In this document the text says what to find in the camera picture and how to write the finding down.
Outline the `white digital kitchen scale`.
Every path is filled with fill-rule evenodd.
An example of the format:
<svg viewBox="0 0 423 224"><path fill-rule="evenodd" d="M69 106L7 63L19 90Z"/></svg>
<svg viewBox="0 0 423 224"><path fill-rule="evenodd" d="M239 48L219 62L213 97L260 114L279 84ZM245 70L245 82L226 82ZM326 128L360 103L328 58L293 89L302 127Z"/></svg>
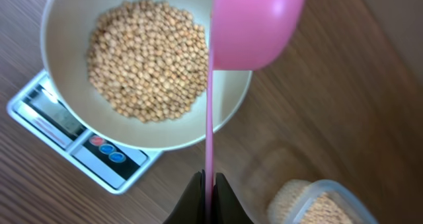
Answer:
<svg viewBox="0 0 423 224"><path fill-rule="evenodd" d="M113 143L85 127L58 100L40 71L7 104L25 129L112 194L123 194L163 154Z"/></svg>

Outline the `clear plastic container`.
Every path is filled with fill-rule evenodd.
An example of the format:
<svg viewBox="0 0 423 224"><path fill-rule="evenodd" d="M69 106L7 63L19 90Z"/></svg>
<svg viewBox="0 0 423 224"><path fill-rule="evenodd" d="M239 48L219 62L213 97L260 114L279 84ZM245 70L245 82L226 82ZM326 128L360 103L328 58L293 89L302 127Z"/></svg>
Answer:
<svg viewBox="0 0 423 224"><path fill-rule="evenodd" d="M333 180L290 180L267 209L272 224L378 224L351 191Z"/></svg>

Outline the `pink plastic scoop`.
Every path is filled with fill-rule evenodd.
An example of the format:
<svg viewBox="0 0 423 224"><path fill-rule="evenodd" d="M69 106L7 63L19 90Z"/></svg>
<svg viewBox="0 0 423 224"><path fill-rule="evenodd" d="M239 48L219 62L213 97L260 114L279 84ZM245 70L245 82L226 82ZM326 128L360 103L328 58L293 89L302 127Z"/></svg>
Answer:
<svg viewBox="0 0 423 224"><path fill-rule="evenodd" d="M212 220L213 71L257 70L287 46L305 0L213 0L206 112L205 218Z"/></svg>

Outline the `white bowl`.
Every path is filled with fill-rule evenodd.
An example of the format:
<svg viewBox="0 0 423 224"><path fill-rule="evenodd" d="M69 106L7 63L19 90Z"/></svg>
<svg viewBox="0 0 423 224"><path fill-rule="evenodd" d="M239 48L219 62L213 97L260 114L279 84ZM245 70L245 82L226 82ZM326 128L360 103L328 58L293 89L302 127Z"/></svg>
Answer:
<svg viewBox="0 0 423 224"><path fill-rule="evenodd" d="M42 17L40 47L44 67L65 107L105 139L134 149L172 150L202 141L206 133L206 96L177 120L144 124L114 111L89 83L85 59L95 19L125 0L48 0ZM165 0L208 25L213 0Z"/></svg>

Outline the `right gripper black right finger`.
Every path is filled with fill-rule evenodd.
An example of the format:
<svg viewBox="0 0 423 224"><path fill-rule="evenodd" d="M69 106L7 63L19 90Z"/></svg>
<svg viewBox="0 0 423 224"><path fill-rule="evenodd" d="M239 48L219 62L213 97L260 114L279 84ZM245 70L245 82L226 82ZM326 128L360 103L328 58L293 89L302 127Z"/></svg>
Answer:
<svg viewBox="0 0 423 224"><path fill-rule="evenodd" d="M217 173L213 187L212 224L253 224L222 173Z"/></svg>

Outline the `soybeans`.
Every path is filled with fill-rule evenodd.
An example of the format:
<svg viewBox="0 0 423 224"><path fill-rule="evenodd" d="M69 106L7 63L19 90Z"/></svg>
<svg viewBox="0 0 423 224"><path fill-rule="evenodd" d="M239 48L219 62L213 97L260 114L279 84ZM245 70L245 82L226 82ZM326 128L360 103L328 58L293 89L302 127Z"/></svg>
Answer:
<svg viewBox="0 0 423 224"><path fill-rule="evenodd" d="M143 123L175 120L206 90L206 30L166 1L123 1L91 32L91 85L122 116Z"/></svg>

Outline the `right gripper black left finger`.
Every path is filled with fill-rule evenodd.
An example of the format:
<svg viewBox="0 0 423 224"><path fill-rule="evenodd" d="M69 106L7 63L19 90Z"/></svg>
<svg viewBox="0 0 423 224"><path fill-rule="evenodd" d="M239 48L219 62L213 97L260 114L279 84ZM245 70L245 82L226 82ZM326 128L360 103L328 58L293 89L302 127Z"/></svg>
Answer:
<svg viewBox="0 0 423 224"><path fill-rule="evenodd" d="M204 224L205 172L196 172L163 224Z"/></svg>

